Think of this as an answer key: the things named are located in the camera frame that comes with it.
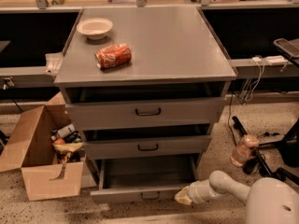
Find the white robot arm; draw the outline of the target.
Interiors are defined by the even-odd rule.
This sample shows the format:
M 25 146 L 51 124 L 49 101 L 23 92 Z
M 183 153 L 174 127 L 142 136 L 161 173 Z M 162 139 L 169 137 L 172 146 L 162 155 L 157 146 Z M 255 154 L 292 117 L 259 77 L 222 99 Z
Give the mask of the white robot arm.
M 223 171 L 204 181 L 192 182 L 175 195 L 178 203 L 191 205 L 232 195 L 246 206 L 245 224 L 299 224 L 299 193 L 286 183 L 263 177 L 247 186 Z

